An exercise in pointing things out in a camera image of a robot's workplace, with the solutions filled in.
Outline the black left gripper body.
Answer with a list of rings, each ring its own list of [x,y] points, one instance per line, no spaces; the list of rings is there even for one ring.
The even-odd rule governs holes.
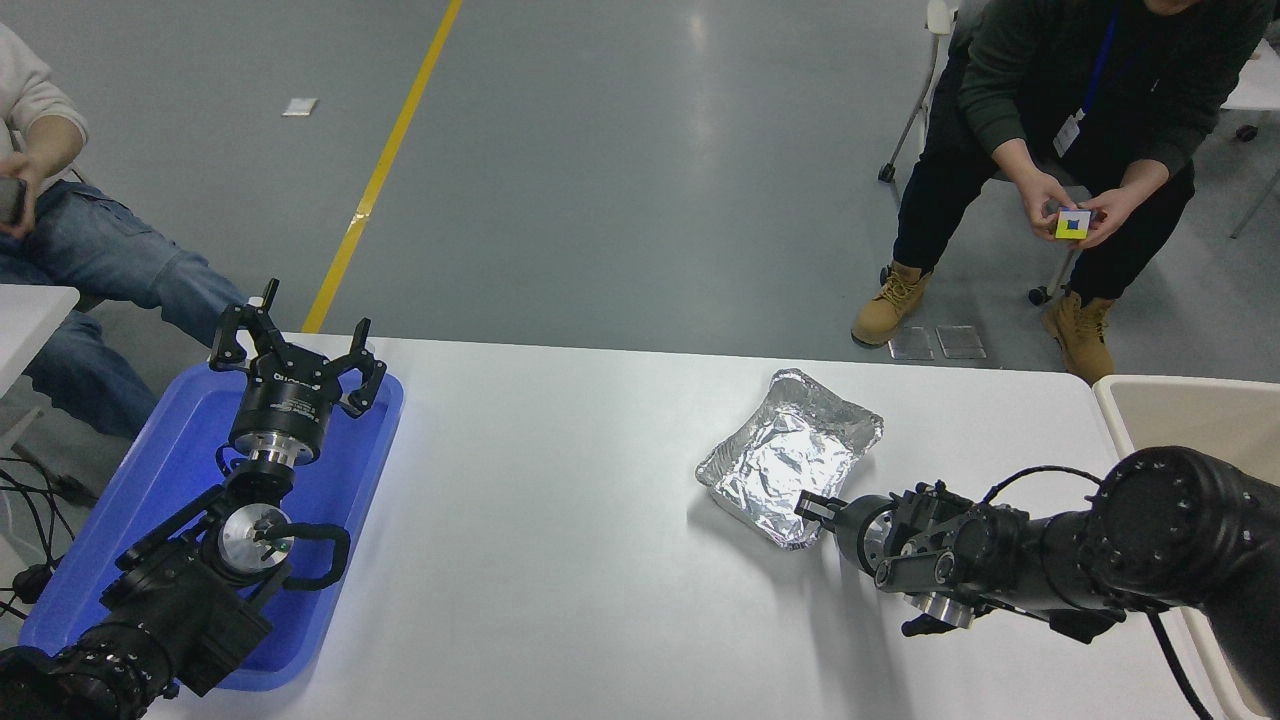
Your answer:
[[[330,372],[305,372],[301,379],[244,368],[246,391],[230,428],[230,443],[248,448],[251,439],[275,433],[306,448],[321,448],[332,409],[342,395]]]

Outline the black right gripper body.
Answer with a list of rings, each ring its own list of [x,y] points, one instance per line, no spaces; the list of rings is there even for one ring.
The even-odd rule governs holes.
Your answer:
[[[876,565],[865,550],[865,536],[879,516],[879,496],[864,495],[851,501],[835,501],[833,537],[844,560],[864,574],[874,574]]]

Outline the person's right hand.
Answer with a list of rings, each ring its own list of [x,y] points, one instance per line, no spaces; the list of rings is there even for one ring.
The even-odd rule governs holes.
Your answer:
[[[1050,174],[1036,168],[1020,170],[1012,176],[1014,184],[1021,196],[1021,204],[1034,236],[1053,242],[1057,241],[1056,228],[1059,211],[1076,210],[1066,190]]]

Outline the person's left hand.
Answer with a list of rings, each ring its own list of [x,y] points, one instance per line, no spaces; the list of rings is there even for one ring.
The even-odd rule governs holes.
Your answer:
[[[35,227],[35,202],[47,172],[28,152],[12,152],[1,160],[1,229],[22,238]]]
[[[1076,242],[1079,250],[1089,250],[1110,240],[1146,199],[1147,195],[1137,186],[1124,186],[1080,202],[1076,209],[1088,211],[1091,223],[1085,238]]]

